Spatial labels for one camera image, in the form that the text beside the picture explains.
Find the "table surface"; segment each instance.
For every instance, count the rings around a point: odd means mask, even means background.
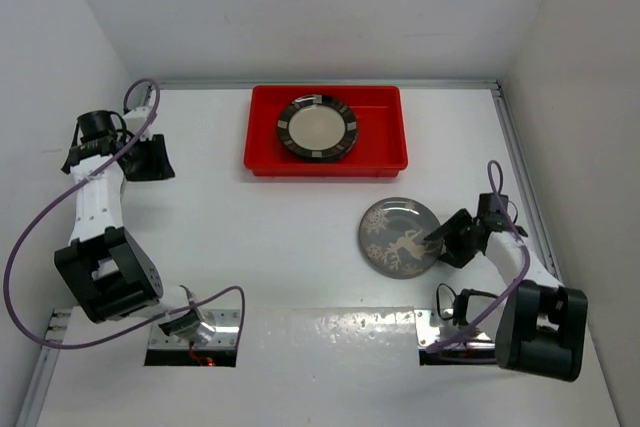
[[[502,280],[483,258],[392,280],[358,249],[362,214],[385,197],[413,198],[441,221],[475,212],[490,159],[521,205],[489,90],[402,89],[409,167],[386,180],[253,177],[242,164],[250,97],[163,91],[154,131],[165,134],[177,176],[128,184],[123,203],[126,227],[165,284],[200,297],[244,287],[238,367],[143,367],[144,329],[61,352],[39,426],[618,425],[590,336],[573,384],[495,367],[419,367],[411,310],[430,308],[442,281],[498,291]],[[215,305],[237,306],[232,294]],[[382,314],[393,320],[369,322]],[[128,322],[96,326],[74,311],[65,341]]]

